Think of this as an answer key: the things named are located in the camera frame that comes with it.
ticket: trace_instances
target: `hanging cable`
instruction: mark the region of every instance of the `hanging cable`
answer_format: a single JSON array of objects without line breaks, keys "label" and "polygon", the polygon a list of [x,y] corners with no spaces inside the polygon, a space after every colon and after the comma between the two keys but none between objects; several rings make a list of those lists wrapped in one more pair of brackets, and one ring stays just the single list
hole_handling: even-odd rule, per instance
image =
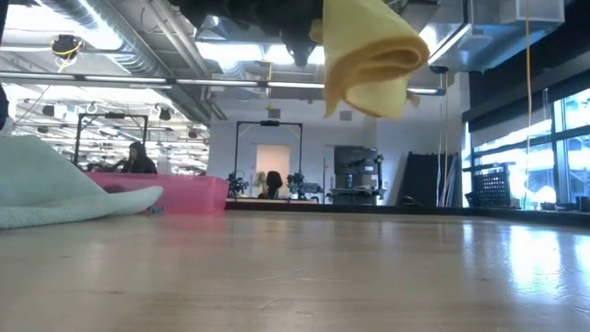
[{"label": "hanging cable", "polygon": [[525,38],[526,38],[526,96],[528,98],[528,127],[526,129],[526,162],[525,162],[525,202],[528,194],[528,154],[531,149],[531,123],[533,118],[533,92],[531,88],[531,34],[530,34],[530,0],[526,0]]},{"label": "hanging cable", "polygon": [[449,73],[444,74],[444,186],[442,187],[442,206],[446,207],[446,186],[449,180]]},{"label": "hanging cable", "polygon": [[[439,105],[439,121],[443,118],[443,102]],[[441,150],[443,149],[443,132],[439,133],[439,153],[436,161],[438,163],[437,175],[436,175],[436,206],[441,205]]]}]

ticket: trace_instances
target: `doorway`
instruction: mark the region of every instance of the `doorway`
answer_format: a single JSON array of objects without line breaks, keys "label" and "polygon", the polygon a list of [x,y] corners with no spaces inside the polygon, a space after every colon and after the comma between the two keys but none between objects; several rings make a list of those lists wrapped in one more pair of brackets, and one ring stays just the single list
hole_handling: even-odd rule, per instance
[{"label": "doorway", "polygon": [[280,196],[288,196],[287,176],[289,175],[291,147],[287,145],[258,144],[256,151],[256,173],[276,171],[283,179],[283,186],[278,191]]}]

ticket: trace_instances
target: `yellow fabric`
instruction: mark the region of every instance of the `yellow fabric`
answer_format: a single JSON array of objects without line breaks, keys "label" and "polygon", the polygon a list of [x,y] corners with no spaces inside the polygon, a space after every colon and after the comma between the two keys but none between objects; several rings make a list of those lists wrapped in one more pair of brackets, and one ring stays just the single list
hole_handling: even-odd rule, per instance
[{"label": "yellow fabric", "polygon": [[401,116],[408,76],[430,56],[383,0],[324,0],[324,18],[310,37],[324,45],[326,117],[342,100],[371,116]]}]

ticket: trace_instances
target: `ductwork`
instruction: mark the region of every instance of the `ductwork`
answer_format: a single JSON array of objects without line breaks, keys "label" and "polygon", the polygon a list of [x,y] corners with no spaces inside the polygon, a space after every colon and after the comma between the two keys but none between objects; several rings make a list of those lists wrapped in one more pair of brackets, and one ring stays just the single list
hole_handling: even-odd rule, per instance
[{"label": "ductwork", "polygon": [[[88,32],[84,39],[97,48],[117,48],[124,55],[107,55],[133,76],[171,77],[166,67],[136,31],[109,1],[104,0],[38,0],[67,19],[74,20]],[[196,101],[178,86],[159,90],[190,121],[209,123],[208,105]]]},{"label": "ductwork", "polygon": [[[438,43],[429,65],[453,71],[484,71],[523,51],[527,1],[530,41],[535,43],[564,22],[564,0],[450,0],[447,3],[452,7],[441,5],[441,13],[437,12],[424,29],[427,33],[420,34]],[[463,17],[455,22],[437,20],[445,17],[443,11],[461,12]]]}]

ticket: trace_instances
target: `black speaker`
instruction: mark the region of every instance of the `black speaker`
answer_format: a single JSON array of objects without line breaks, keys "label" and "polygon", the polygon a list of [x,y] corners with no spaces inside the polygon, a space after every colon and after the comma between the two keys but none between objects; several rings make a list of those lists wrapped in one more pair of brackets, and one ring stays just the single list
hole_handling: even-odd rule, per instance
[{"label": "black speaker", "polygon": [[162,108],[162,110],[159,111],[159,119],[160,120],[170,121],[171,118],[172,118],[172,115],[170,114],[169,108]]},{"label": "black speaker", "polygon": [[53,105],[43,106],[42,113],[43,113],[43,115],[47,115],[47,116],[55,116],[55,106],[53,106]]}]

